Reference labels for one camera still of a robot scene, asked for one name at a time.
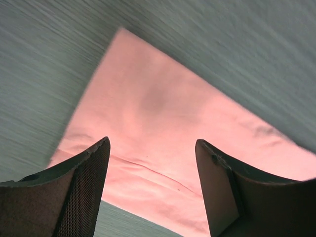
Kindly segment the salmon pink t shirt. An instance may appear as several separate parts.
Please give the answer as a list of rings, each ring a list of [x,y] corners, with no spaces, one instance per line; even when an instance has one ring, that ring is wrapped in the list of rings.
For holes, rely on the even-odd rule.
[[[197,139],[294,180],[316,157],[166,54],[125,29],[114,37],[51,159],[111,142],[102,200],[185,237],[209,235]]]

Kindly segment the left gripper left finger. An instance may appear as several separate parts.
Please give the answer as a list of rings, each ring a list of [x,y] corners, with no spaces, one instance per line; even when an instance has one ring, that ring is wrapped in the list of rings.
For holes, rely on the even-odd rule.
[[[2,237],[92,237],[110,158],[104,137],[19,181],[0,184]]]

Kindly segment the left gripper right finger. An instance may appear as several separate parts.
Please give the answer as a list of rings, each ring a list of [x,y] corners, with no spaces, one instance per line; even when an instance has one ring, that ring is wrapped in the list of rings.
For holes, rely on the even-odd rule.
[[[211,236],[315,236],[315,179],[267,173],[202,139],[195,154]]]

